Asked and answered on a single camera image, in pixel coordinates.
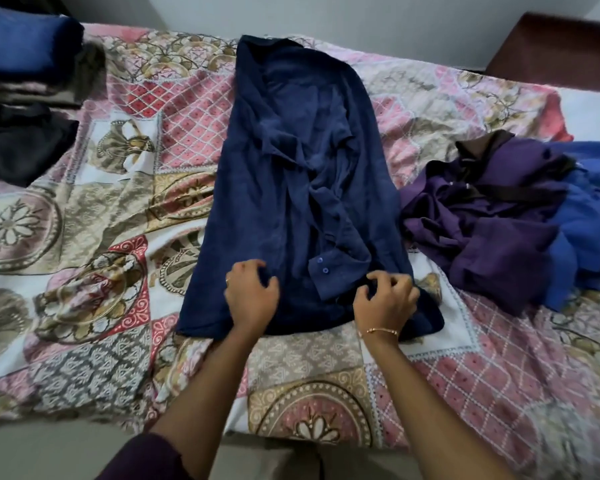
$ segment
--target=floor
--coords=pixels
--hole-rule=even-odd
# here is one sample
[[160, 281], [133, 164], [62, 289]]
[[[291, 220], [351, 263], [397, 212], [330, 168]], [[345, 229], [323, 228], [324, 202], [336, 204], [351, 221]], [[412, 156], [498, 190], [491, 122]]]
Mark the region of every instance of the floor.
[[[128, 439], [118, 428], [81, 420], [5, 424], [0, 426], [0, 480], [90, 480]], [[211, 479], [274, 478], [272, 472], [292, 453], [287, 446], [229, 436], [220, 446]], [[414, 458], [402, 452], [355, 450], [352, 454], [350, 447], [325, 446], [320, 447], [320, 455], [328, 480], [422, 478]], [[293, 478], [317, 478], [317, 470], [312, 462], [303, 462], [302, 475]]]

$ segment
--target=person's left arm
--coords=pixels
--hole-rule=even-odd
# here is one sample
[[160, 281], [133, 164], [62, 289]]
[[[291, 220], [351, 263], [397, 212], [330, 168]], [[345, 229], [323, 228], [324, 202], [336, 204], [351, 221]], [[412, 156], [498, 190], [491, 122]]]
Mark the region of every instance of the person's left arm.
[[[264, 265], [260, 260], [238, 262], [227, 273], [224, 296], [233, 328], [208, 354], [198, 373], [150, 430], [179, 453], [182, 466], [196, 480], [206, 480], [209, 476], [247, 358], [278, 307], [278, 279], [270, 279], [266, 288], [260, 283], [258, 268]], [[124, 474], [128, 472], [119, 469], [107, 471], [119, 466], [115, 461], [114, 458], [105, 468], [100, 480], [126, 477]]]

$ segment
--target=person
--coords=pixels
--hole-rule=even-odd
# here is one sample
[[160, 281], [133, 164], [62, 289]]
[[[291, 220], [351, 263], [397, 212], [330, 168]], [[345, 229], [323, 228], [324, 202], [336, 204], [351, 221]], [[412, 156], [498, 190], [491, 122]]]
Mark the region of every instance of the person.
[[[236, 263], [226, 275], [233, 328], [209, 352], [198, 373], [148, 433], [128, 441], [98, 476], [110, 479], [207, 480], [247, 357], [273, 318], [280, 286], [264, 287], [261, 260]], [[368, 297], [353, 302], [360, 336], [384, 375], [422, 476], [440, 479], [513, 479], [506, 462], [462, 421], [398, 347], [398, 332], [414, 313], [419, 291], [407, 274], [374, 271]]]

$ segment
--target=floral bedsheet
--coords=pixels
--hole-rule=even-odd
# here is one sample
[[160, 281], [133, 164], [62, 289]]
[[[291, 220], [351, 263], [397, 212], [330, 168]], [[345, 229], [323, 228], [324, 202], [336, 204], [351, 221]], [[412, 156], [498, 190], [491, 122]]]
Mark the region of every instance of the floral bedsheet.
[[[163, 412], [209, 340], [173, 332], [204, 240], [232, 108], [236, 40], [88, 25], [107, 70], [74, 147], [26, 189], [0, 183], [0, 420]], [[558, 95], [435, 64], [296, 40], [351, 64], [396, 185], [454, 141], [506, 128], [568, 139]], [[422, 254], [416, 278], [447, 325], [402, 349], [518, 471], [600, 478], [600, 292], [563, 314], [506, 316]], [[227, 430], [408, 447], [353, 324], [261, 339]]]

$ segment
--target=folded blue clothing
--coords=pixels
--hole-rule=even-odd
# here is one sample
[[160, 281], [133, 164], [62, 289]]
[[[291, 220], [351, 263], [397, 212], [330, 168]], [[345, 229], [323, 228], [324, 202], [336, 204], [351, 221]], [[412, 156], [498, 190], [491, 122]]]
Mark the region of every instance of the folded blue clothing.
[[563, 179], [568, 193], [551, 223], [560, 233], [549, 248], [553, 261], [550, 286], [542, 303], [560, 311], [574, 286], [600, 288], [600, 142], [550, 143], [577, 161]]
[[0, 80], [59, 84], [71, 78], [83, 26], [68, 16], [0, 8]]
[[[352, 320], [357, 287], [375, 291], [369, 271], [413, 275], [399, 215], [373, 106], [352, 67], [291, 40], [242, 37], [214, 205], [177, 331], [223, 339], [232, 327], [225, 275], [253, 258], [267, 263], [261, 282], [280, 281], [267, 334]], [[401, 337], [443, 325], [423, 290]]]

